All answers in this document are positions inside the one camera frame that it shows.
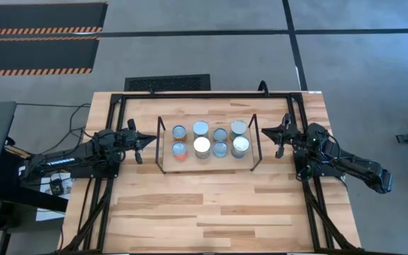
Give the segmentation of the grey blue tall can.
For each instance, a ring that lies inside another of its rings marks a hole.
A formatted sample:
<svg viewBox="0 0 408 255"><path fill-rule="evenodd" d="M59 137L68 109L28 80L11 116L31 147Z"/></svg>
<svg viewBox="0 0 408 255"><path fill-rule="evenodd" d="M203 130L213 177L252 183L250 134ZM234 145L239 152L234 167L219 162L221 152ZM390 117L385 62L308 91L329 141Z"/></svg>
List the grey blue tall can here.
<svg viewBox="0 0 408 255"><path fill-rule="evenodd" d="M209 125L204 120L197 120L193 124L194 139L198 137L208 137Z"/></svg>

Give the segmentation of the blue yellow tall can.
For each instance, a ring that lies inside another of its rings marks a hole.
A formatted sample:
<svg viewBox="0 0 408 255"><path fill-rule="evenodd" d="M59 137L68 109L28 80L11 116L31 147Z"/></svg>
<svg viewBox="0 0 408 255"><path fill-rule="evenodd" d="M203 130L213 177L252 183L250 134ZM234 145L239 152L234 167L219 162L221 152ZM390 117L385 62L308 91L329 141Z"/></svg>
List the blue yellow tall can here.
<svg viewBox="0 0 408 255"><path fill-rule="evenodd" d="M235 137L232 141L232 156L235 158L243 158L249 148L249 140L243 136Z"/></svg>

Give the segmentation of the black hazard stripe mat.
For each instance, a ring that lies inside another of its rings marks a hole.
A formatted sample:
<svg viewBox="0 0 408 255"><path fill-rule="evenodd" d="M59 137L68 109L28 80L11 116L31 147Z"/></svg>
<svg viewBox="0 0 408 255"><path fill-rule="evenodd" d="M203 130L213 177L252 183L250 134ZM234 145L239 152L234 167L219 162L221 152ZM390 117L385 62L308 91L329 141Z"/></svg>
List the black hazard stripe mat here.
<svg viewBox="0 0 408 255"><path fill-rule="evenodd" d="M0 4L0 35L95 33L108 3Z"/></svg>
<svg viewBox="0 0 408 255"><path fill-rule="evenodd" d="M0 39L0 76L89 74L97 37Z"/></svg>

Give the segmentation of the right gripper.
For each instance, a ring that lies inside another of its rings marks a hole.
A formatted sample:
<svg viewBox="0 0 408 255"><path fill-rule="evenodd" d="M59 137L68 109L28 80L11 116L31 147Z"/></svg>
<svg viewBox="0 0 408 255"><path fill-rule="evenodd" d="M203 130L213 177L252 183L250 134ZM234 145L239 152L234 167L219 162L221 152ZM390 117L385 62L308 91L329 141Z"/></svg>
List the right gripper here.
<svg viewBox="0 0 408 255"><path fill-rule="evenodd" d="M293 140L298 136L298 128L296 124L293 124L291 115L286 113L283 116L282 122L277 127L265 127L261 129L274 144L278 144L278 150L276 152L276 158L280 159L284 155L284 145L293 144Z"/></svg>

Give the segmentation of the white paper sheet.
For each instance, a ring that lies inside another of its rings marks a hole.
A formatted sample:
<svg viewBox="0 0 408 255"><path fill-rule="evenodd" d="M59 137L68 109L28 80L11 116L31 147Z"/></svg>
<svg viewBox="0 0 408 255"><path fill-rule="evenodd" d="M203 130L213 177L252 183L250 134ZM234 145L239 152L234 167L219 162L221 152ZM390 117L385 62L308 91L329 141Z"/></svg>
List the white paper sheet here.
<svg viewBox="0 0 408 255"><path fill-rule="evenodd" d="M74 180L69 173L56 173L48 177L43 177L37 185L39 191L47 195L47 198L52 198L53 201L47 200L46 206L37 209L35 220L38 222L60 219L65 216L65 209L61 209L58 205L57 198L68 202Z"/></svg>

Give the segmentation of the yellow orange patterned can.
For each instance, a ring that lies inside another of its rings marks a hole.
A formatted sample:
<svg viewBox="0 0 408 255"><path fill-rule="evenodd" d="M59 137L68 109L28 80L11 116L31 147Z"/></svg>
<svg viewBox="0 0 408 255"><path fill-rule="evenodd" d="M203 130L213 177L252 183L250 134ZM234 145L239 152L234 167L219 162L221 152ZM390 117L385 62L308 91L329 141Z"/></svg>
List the yellow orange patterned can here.
<svg viewBox="0 0 408 255"><path fill-rule="evenodd" d="M187 139L186 128L182 125L176 125L172 129L172 136L175 142L185 142Z"/></svg>

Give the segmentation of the orange can pink dots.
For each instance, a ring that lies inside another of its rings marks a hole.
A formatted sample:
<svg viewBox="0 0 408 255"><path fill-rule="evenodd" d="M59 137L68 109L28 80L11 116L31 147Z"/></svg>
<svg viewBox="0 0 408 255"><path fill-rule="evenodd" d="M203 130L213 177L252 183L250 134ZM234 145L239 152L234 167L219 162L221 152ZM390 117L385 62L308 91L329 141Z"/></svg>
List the orange can pink dots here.
<svg viewBox="0 0 408 255"><path fill-rule="evenodd" d="M215 142L225 142L227 140L227 131L224 128L216 128L212 134L212 138Z"/></svg>

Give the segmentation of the silver can pale label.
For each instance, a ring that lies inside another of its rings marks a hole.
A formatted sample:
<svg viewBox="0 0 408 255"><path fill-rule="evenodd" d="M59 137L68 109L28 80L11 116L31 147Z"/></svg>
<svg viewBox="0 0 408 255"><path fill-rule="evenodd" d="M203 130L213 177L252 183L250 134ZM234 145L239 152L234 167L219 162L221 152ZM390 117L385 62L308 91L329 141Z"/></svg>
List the silver can pale label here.
<svg viewBox="0 0 408 255"><path fill-rule="evenodd" d="M199 159L205 159L210 155L210 140L206 137L197 137L193 142L195 155Z"/></svg>

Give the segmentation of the black curved mount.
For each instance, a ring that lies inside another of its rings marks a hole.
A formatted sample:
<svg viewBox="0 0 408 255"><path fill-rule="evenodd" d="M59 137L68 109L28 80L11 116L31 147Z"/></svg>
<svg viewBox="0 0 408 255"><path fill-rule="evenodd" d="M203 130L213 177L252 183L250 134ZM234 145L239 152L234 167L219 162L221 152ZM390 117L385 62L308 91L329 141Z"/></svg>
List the black curved mount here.
<svg viewBox="0 0 408 255"><path fill-rule="evenodd" d="M267 83L264 80L261 80L257 91L261 91L265 97L270 96Z"/></svg>

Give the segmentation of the carrots label tin can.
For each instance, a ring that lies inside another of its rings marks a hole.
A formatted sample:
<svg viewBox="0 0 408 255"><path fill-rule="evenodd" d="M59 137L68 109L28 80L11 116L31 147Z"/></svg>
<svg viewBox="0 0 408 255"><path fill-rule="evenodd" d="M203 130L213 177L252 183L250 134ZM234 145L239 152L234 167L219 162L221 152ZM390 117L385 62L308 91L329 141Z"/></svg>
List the carrots label tin can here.
<svg viewBox="0 0 408 255"><path fill-rule="evenodd" d="M243 136L247 131L247 124L243 120L233 120L230 125L230 139Z"/></svg>

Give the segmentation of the teal salmon can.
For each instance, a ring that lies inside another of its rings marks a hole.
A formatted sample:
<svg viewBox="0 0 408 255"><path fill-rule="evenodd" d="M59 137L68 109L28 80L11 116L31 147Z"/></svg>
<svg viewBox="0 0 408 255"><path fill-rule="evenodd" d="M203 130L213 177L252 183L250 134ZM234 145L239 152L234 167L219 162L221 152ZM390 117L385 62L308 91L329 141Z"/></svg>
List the teal salmon can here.
<svg viewBox="0 0 408 255"><path fill-rule="evenodd" d="M225 141L216 141L212 148L213 154L218 158L223 158L227 154L227 144Z"/></svg>

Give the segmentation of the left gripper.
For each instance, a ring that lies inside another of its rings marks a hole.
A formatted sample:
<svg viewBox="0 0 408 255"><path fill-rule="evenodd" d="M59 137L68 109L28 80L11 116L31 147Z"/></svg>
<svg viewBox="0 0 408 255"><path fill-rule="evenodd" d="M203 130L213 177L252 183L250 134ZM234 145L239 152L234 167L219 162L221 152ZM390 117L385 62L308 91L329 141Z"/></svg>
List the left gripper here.
<svg viewBox="0 0 408 255"><path fill-rule="evenodd" d="M141 164L142 148L145 148L148 144L155 141L157 139L157 136L139 133L136 129L135 121L133 119L129 119L127 121L127 126L127 128L123 129L123 151L134 151L136 163Z"/></svg>

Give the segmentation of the pink patterned can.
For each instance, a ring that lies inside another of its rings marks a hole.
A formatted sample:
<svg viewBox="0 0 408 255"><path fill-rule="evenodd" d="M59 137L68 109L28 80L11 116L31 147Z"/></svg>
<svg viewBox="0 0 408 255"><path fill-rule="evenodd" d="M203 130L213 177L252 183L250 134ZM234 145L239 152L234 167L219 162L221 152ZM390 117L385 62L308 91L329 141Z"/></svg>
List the pink patterned can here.
<svg viewBox="0 0 408 255"><path fill-rule="evenodd" d="M184 142L173 143L171 151L174 158L179 161L184 161L188 156L187 146Z"/></svg>

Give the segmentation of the small black device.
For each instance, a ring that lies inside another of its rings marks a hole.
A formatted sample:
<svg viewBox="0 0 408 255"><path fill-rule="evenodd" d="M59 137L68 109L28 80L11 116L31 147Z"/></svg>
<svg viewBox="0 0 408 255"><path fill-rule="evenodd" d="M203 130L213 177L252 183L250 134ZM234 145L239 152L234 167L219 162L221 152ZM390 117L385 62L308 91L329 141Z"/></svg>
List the small black device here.
<svg viewBox="0 0 408 255"><path fill-rule="evenodd" d="M50 181L49 185L50 185L51 194L53 194L54 196L60 196L64 194L64 187L62 185L62 179L56 178Z"/></svg>

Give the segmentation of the black floor vent grille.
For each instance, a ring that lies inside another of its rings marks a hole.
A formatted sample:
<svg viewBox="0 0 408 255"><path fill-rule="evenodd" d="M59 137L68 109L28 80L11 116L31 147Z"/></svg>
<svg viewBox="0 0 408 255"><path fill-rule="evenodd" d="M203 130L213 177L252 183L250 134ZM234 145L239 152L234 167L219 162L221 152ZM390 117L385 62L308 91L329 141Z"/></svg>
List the black floor vent grille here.
<svg viewBox="0 0 408 255"><path fill-rule="evenodd" d="M210 91L209 74L126 78L124 91Z"/></svg>

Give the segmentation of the black desk leg beam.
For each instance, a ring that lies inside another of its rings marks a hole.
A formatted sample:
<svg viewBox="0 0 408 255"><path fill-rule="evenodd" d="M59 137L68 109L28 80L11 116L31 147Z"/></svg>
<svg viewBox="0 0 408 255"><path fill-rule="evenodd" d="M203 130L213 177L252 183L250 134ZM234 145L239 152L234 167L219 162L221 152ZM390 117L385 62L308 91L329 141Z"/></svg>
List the black desk leg beam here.
<svg viewBox="0 0 408 255"><path fill-rule="evenodd" d="M62 213L66 211L68 203L68 200L65 198L19 186L0 188L0 200L29 205L36 208L60 211Z"/></svg>

